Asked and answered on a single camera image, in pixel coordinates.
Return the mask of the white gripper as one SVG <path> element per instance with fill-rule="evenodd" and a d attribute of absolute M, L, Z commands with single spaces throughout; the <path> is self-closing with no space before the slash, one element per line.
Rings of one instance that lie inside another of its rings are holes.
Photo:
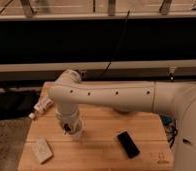
<path fill-rule="evenodd" d="M 83 132 L 83 124 L 79 110 L 72 114 L 61 114 L 56 112 L 56 118 L 62 130 L 73 140 L 79 140 Z"/>

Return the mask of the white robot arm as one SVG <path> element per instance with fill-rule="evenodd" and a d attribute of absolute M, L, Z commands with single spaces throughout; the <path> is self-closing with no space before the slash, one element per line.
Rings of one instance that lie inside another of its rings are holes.
<path fill-rule="evenodd" d="M 79 106 L 107 106 L 120 112 L 153 112 L 177 120 L 172 171 L 196 171 L 196 83 L 142 81 L 84 84 L 74 70 L 64 71 L 48 91 L 56 117 L 70 135 L 82 132 Z"/>

